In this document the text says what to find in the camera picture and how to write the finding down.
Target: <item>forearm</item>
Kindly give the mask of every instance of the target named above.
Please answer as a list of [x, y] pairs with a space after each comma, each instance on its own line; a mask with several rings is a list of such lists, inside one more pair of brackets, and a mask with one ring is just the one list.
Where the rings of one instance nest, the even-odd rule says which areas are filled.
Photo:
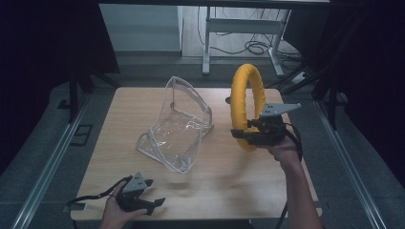
[[284, 168], [284, 170], [286, 173], [290, 228], [322, 228], [303, 167], [297, 162]]

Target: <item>white wall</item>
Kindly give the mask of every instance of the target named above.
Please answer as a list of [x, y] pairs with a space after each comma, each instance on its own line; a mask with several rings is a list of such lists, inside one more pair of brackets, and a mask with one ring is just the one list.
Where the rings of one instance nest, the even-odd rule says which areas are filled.
[[116, 52], [181, 51], [181, 7], [99, 6]]

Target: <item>person's left hand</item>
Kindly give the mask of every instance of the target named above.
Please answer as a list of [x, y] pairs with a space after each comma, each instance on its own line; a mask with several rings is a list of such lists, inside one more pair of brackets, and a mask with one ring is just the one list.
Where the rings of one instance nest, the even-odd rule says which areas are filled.
[[122, 181], [116, 187], [112, 195], [107, 199], [105, 203], [100, 229], [122, 228], [127, 221], [135, 219], [147, 213], [146, 209], [139, 209], [133, 212], [124, 212], [119, 208], [118, 203], [116, 201], [116, 196], [121, 187], [124, 186], [125, 184], [126, 182]]

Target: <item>hand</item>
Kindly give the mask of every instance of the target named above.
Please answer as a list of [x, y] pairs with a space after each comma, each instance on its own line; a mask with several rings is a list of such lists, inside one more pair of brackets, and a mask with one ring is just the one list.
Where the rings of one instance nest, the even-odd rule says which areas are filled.
[[291, 165], [300, 163], [297, 147], [288, 136], [286, 136], [284, 140], [277, 145], [257, 147], [267, 149], [276, 160], [280, 161], [280, 165], [284, 170], [289, 168]]
[[147, 213], [146, 209], [139, 209], [134, 212], [124, 212], [119, 208], [115, 197], [117, 196], [121, 187], [125, 185], [125, 183], [126, 183], [125, 181], [122, 181], [116, 187], [112, 195], [107, 199], [105, 203], [100, 229], [122, 228], [127, 221], [145, 215]]

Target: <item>yellow inflatable ring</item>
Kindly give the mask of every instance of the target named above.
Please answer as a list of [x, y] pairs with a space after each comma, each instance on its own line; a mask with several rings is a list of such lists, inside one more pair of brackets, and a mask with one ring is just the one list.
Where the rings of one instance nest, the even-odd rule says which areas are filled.
[[[230, 115], [232, 127], [235, 130], [247, 131], [246, 119], [246, 86], [247, 82], [253, 91], [255, 119], [259, 118], [260, 111], [266, 104], [265, 87], [259, 71], [251, 64], [244, 64], [235, 72], [230, 93]], [[256, 146], [249, 145], [245, 139], [236, 139], [242, 149], [246, 151], [256, 150]]]

